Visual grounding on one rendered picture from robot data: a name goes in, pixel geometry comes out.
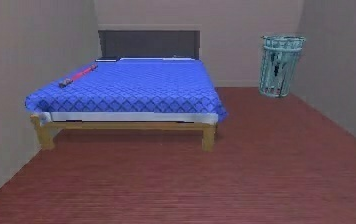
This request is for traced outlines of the blue quilted wooden bed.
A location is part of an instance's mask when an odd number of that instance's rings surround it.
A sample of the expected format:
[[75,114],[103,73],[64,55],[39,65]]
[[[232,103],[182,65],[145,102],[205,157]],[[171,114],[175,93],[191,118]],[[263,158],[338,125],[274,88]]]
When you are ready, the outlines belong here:
[[55,147],[52,129],[110,129],[200,131],[212,150],[227,112],[200,60],[198,30],[101,30],[99,39],[100,58],[26,97],[43,149]]

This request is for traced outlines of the red baseball bat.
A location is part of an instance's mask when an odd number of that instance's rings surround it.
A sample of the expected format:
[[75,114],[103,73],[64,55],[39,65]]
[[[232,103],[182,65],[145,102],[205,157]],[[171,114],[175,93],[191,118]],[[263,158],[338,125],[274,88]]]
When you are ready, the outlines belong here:
[[93,64],[91,66],[89,66],[88,68],[86,68],[85,70],[76,73],[75,75],[73,75],[71,78],[66,78],[63,81],[61,81],[58,86],[60,88],[65,88],[66,86],[70,85],[71,83],[73,83],[74,81],[76,81],[77,79],[81,78],[82,76],[88,74],[89,72],[94,71],[96,68],[98,67],[97,64]]

